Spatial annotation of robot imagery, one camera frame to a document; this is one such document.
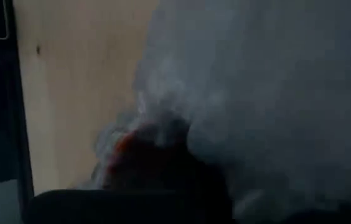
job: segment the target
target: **wooden surface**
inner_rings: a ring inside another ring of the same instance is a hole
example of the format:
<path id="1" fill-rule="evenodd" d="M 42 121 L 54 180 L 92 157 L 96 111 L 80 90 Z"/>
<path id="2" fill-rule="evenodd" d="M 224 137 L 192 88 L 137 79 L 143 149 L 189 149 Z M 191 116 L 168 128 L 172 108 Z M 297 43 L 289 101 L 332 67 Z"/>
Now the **wooden surface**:
<path id="1" fill-rule="evenodd" d="M 87 178 L 131 84 L 157 0 L 14 0 L 34 188 Z"/>

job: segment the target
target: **beige wall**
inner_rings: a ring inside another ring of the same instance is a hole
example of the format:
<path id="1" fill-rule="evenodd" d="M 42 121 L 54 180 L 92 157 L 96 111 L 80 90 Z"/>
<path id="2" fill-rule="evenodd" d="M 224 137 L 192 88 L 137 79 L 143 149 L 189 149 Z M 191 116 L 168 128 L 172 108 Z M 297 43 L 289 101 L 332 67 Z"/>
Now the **beige wall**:
<path id="1" fill-rule="evenodd" d="M 14 0 L 36 193 L 88 177 L 99 130 L 133 102 L 157 0 Z"/>

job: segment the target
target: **plywood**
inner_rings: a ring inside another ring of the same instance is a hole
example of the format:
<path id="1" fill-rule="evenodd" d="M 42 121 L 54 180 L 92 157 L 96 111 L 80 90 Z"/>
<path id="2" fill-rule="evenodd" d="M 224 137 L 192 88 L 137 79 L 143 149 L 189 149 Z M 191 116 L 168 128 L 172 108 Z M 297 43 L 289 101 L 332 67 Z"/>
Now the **plywood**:
<path id="1" fill-rule="evenodd" d="M 157 0 L 14 0 L 36 193 L 89 176 L 99 130 L 133 103 Z"/>

